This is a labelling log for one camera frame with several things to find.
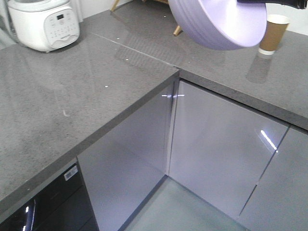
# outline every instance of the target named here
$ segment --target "purple bowl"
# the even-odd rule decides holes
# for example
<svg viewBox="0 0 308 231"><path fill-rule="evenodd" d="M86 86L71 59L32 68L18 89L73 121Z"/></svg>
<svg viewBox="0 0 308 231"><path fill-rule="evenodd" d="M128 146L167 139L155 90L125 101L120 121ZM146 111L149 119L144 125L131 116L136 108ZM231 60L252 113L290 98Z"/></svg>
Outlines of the purple bowl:
<svg viewBox="0 0 308 231"><path fill-rule="evenodd" d="M257 45L263 38L267 11L264 3L237 0L169 0L171 11L197 43L215 50Z"/></svg>

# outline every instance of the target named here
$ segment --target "cabinet door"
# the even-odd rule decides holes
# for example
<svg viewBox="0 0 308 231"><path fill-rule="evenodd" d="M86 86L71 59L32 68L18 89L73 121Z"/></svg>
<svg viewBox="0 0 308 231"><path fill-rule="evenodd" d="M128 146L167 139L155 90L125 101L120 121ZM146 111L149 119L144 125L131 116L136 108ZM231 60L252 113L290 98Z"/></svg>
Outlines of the cabinet door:
<svg viewBox="0 0 308 231"><path fill-rule="evenodd" d="M170 176L237 218L287 127L180 83Z"/></svg>
<svg viewBox="0 0 308 231"><path fill-rule="evenodd" d="M97 223L117 231L166 172L173 86L78 156Z"/></svg>
<svg viewBox="0 0 308 231"><path fill-rule="evenodd" d="M308 230L308 135L290 129L243 210L252 231Z"/></svg>

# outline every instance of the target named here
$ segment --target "gray quartz countertop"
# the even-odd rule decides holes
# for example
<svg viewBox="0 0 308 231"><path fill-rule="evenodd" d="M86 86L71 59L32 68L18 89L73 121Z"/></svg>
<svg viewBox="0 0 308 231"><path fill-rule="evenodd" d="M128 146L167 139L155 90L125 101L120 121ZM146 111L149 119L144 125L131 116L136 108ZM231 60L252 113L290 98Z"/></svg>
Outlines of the gray quartz countertop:
<svg viewBox="0 0 308 231"><path fill-rule="evenodd" d="M133 1L85 19L67 48L0 50L0 215L178 75L308 129L307 36L286 32L265 59L174 37L176 25L168 6Z"/></svg>

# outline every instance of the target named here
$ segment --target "sticker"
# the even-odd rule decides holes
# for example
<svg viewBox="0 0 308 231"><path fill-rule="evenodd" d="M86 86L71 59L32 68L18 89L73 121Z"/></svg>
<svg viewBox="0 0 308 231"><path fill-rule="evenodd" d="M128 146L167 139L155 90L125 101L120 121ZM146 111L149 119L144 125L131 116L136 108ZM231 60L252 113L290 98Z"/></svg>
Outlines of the sticker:
<svg viewBox="0 0 308 231"><path fill-rule="evenodd" d="M68 170L65 174L64 174L64 179L65 181L68 181L69 179L72 178L73 175L75 175L76 173L78 173L78 168L75 165L74 167L72 167L70 170Z"/></svg>

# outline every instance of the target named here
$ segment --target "white rice cooker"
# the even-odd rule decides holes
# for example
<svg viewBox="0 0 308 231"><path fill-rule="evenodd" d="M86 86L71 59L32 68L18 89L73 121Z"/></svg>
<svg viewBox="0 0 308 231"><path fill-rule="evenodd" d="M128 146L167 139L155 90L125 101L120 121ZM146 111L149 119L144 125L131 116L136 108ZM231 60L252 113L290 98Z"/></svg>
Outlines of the white rice cooker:
<svg viewBox="0 0 308 231"><path fill-rule="evenodd" d="M10 0L18 39L38 51L65 47L79 37L79 23L69 0Z"/></svg>

